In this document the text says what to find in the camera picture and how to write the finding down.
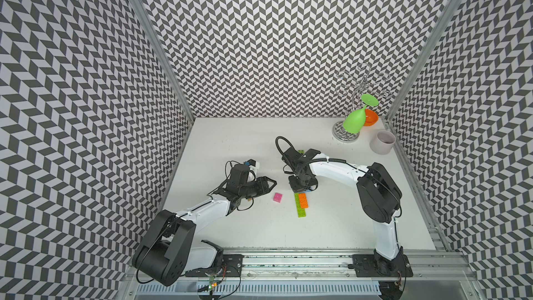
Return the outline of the pink lego square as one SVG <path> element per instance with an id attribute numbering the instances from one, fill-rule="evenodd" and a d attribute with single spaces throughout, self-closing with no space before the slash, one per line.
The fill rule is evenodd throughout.
<path id="1" fill-rule="evenodd" d="M 282 200 L 282 198 L 283 198 L 283 195 L 282 195 L 282 194 L 280 194 L 280 193 L 276 193 L 276 194 L 274 195 L 274 197 L 273 197 L 273 200 L 274 200 L 275 202 L 280 203 L 281 200 Z"/>

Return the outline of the green lego plate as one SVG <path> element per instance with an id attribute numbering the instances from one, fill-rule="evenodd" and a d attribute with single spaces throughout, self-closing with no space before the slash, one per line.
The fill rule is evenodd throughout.
<path id="1" fill-rule="evenodd" d="M 295 198 L 295 202 L 296 202 L 296 208 L 297 209 L 302 209 L 299 194 L 298 193 L 294 193 L 294 198 Z"/>

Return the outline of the orange lego brick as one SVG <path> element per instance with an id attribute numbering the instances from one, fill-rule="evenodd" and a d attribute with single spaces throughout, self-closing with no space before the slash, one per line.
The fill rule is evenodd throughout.
<path id="1" fill-rule="evenodd" d="M 300 208 L 302 209 L 307 209 L 309 207 L 307 196 L 305 193 L 298 194 L 298 202 L 299 202 Z"/>

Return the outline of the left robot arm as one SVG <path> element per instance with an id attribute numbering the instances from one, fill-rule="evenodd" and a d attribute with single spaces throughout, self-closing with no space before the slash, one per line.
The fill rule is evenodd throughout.
<path id="1" fill-rule="evenodd" d="M 269 194 L 277 182 L 258 176 L 254 160 L 232 166 L 208 199 L 184 211 L 160 211 L 140 242 L 132 265 L 164 286 L 182 275 L 217 275 L 223 271 L 223 248 L 208 241 L 196 241 L 195 235 L 218 219 L 236 211 L 242 200 L 255 200 Z"/>

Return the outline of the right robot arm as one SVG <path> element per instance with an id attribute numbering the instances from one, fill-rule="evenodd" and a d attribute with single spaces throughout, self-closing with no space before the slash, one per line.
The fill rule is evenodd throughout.
<path id="1" fill-rule="evenodd" d="M 344 159 L 330 158 L 315 149 L 302 154 L 290 147 L 280 154 L 290 168 L 286 174 L 294 193 L 316 190 L 319 177 L 355 188 L 362 210 L 373 221 L 376 258 L 388 263 L 397 259 L 401 246 L 396 220 L 401 216 L 403 194 L 383 165 L 376 162 L 370 166 L 354 165 Z"/>

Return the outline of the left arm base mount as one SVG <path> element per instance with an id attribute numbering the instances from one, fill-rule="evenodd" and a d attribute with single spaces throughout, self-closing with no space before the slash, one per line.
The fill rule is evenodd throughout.
<path id="1" fill-rule="evenodd" d="M 183 274 L 187 277 L 204 278 L 239 277 L 242 273 L 244 256 L 225 254 L 219 245 L 208 241 L 194 243 L 190 250 Z"/>

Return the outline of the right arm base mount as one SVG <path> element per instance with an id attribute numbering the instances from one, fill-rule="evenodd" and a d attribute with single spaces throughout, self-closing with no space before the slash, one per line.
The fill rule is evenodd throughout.
<path id="1" fill-rule="evenodd" d="M 413 277 L 411 265 L 406 255 L 399 253 L 394 259 L 387 260 L 377 253 L 354 254 L 348 269 L 355 271 L 357 277 Z"/>

